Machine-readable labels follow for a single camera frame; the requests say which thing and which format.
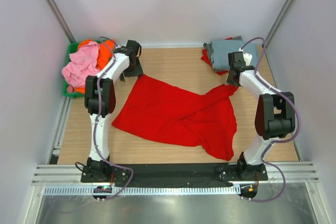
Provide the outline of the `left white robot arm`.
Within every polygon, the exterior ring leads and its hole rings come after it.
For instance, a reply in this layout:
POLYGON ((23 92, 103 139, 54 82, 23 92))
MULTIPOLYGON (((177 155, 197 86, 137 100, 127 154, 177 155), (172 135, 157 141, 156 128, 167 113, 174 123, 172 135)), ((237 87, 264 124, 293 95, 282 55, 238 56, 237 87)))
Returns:
POLYGON ((143 70, 139 61, 141 45, 128 40, 125 46, 108 48, 111 59, 95 76, 88 76, 85 84, 85 108, 91 121, 91 150, 83 166, 81 181, 106 182, 112 174, 108 134, 110 116, 116 107, 114 84, 125 77, 140 77, 143 70))

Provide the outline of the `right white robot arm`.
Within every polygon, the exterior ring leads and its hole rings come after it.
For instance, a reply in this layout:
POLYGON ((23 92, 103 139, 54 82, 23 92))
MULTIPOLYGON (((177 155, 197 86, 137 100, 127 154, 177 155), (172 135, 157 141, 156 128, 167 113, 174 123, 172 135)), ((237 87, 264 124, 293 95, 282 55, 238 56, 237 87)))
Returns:
POLYGON ((296 128, 295 101, 291 92, 282 92, 267 82, 248 65, 250 54, 243 50, 228 54, 227 83, 247 89, 257 100, 255 115, 256 137, 237 161, 236 172, 242 180, 261 178, 265 172, 265 157, 272 146, 296 128))

